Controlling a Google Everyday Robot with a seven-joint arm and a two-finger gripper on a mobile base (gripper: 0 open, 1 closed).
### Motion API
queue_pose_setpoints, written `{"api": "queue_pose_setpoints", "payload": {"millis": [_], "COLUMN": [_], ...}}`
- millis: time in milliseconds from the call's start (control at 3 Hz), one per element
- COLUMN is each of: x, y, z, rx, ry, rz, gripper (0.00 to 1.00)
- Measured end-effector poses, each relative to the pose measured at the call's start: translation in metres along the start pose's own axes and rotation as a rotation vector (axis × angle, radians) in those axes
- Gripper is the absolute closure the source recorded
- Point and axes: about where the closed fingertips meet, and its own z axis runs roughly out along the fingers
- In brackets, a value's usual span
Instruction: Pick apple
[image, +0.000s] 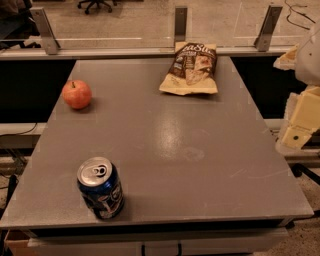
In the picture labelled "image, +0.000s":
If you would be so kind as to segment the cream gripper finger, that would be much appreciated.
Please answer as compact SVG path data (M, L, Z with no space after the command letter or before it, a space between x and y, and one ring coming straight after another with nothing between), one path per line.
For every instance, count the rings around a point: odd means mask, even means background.
M320 129L320 87L308 86L300 94L291 93L277 137L277 148L300 150Z
M275 60L273 67L280 70L294 70L296 66L297 50L298 45L291 47L286 53Z

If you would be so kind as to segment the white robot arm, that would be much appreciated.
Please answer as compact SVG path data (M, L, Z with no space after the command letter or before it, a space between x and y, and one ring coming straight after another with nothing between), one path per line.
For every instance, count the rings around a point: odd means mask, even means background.
M276 142L279 152L300 150L320 129L320 21L273 66L293 70L295 78L307 85L301 93L289 95Z

